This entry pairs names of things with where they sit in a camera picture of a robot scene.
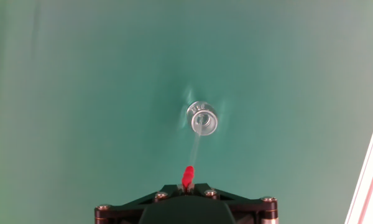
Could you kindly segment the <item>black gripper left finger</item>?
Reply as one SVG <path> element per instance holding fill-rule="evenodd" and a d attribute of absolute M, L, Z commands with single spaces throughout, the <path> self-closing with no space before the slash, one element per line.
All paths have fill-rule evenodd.
<path fill-rule="evenodd" d="M 129 221 L 138 222 L 146 208 L 161 200 L 183 195 L 184 188 L 179 185 L 164 185 L 159 191 L 150 193 L 124 205 L 98 205 L 94 209 L 95 224 L 113 224 Z"/>

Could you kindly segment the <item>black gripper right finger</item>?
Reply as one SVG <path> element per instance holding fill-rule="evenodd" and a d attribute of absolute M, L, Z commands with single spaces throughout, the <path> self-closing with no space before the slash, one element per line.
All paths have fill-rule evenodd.
<path fill-rule="evenodd" d="M 236 223 L 279 224 L 278 203 L 272 196 L 249 199 L 210 187 L 208 184 L 190 184 L 188 195 L 224 202 Z"/>

